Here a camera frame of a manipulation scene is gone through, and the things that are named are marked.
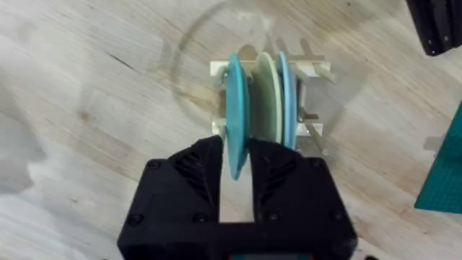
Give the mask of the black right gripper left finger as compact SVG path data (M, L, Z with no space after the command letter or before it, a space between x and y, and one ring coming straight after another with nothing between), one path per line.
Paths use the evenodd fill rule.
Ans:
M210 136L145 165L120 236L140 234L149 224L219 222L223 139Z

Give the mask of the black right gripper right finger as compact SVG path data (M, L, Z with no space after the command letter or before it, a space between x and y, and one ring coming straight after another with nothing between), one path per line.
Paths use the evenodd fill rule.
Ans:
M248 148L256 222L319 238L356 237L323 158L258 139Z

